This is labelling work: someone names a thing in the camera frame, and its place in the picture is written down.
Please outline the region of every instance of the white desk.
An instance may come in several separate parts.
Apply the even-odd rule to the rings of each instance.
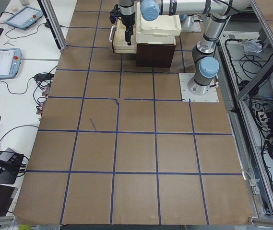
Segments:
[[[29,6],[40,9],[38,2],[36,0],[29,1],[30,1]],[[77,0],[51,0],[60,25],[69,27],[76,1]],[[18,9],[21,9],[23,6],[20,4],[19,0],[11,0],[11,2],[6,8],[6,11],[12,12],[12,7],[18,7]],[[0,18],[0,22],[5,21],[10,16],[11,16],[10,14],[3,13],[3,15]],[[36,32],[37,27],[41,23],[45,22],[46,19],[43,16],[37,21],[36,24],[32,25],[28,30],[24,31],[16,28],[13,31],[9,32],[8,36],[15,38],[19,36],[26,36],[32,34]],[[0,37],[0,49],[20,48],[22,51],[22,59],[57,61],[59,60],[60,51],[56,46],[51,30],[49,28],[46,28],[44,25],[41,25],[39,27],[37,34],[25,38],[18,38],[15,40],[11,40],[5,35],[5,33],[8,32],[13,27],[6,24],[2,24],[1,28],[3,28],[4,31]],[[68,29],[62,27],[62,32],[66,37]],[[8,40],[16,41],[12,43],[14,44],[14,46],[5,44]]]
[[[24,92],[29,78],[40,72],[49,72],[57,65],[56,61],[22,60],[19,72],[14,79],[4,80],[12,92]],[[26,94],[12,95],[7,91],[6,84],[0,82],[0,138],[10,129],[21,125],[39,126],[39,115],[36,115],[36,103],[33,92],[36,88],[34,80],[30,81]],[[41,90],[36,91],[36,98]],[[36,137],[37,128],[22,127],[9,133],[1,142],[0,149],[11,148],[17,153],[30,157]],[[15,184],[7,185],[18,187],[18,193],[13,202],[17,201],[23,177],[17,178]]]

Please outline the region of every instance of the black stand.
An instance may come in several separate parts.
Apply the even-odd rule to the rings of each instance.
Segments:
[[[23,158],[24,158],[23,154],[16,153],[15,151],[13,151],[10,148],[7,148],[6,151],[14,152],[14,156],[16,156],[18,159],[17,162],[23,161]],[[2,172],[0,171],[0,184],[14,184],[16,181],[16,178],[18,176],[18,171],[20,169],[21,163],[18,163],[16,165],[16,162],[13,162],[13,161],[4,161],[4,162],[9,165],[8,167],[10,168],[9,169],[10,172],[7,170],[4,170]]]

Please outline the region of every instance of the white table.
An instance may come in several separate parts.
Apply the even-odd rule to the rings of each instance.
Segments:
[[[19,72],[14,79],[4,80],[8,83],[12,92],[24,92],[29,78],[40,72],[49,72],[57,65],[56,61],[22,60]],[[0,82],[0,138],[10,129],[21,125],[39,126],[39,115],[36,115],[36,103],[33,99],[33,92],[36,88],[34,80],[30,81],[26,94],[12,95],[8,92],[6,84]],[[37,90],[36,98],[41,95]],[[9,133],[1,142],[0,149],[11,148],[17,153],[30,157],[35,141],[37,128],[22,127]],[[17,201],[22,185],[23,177],[17,178],[15,184],[7,185],[17,187],[18,193],[13,202]]]
[[[36,0],[29,1],[30,1],[29,6],[34,7],[36,9],[40,9],[38,2]],[[69,27],[76,1],[77,0],[51,0],[60,25]],[[20,4],[19,0],[11,0],[5,11],[13,12],[12,7],[18,7],[18,9],[21,9],[23,6]],[[3,13],[3,15],[0,18],[0,22],[5,21],[10,16],[11,16],[10,14]],[[45,22],[46,19],[43,16],[37,21],[36,24],[32,25],[28,30],[21,30],[15,28],[13,31],[8,33],[8,36],[15,38],[19,36],[26,36],[32,34],[36,32],[37,27],[41,23]],[[6,32],[13,28],[12,26],[2,24],[1,28],[3,28],[4,31],[0,37],[0,49],[20,48],[22,51],[22,59],[57,61],[59,60],[60,51],[57,48],[51,30],[49,28],[46,28],[44,25],[41,25],[39,27],[37,34],[25,38],[18,38],[15,40],[11,40],[5,35]],[[68,29],[62,27],[62,32],[66,37]],[[11,43],[14,44],[14,46],[5,44],[8,40],[16,41],[14,43]]]

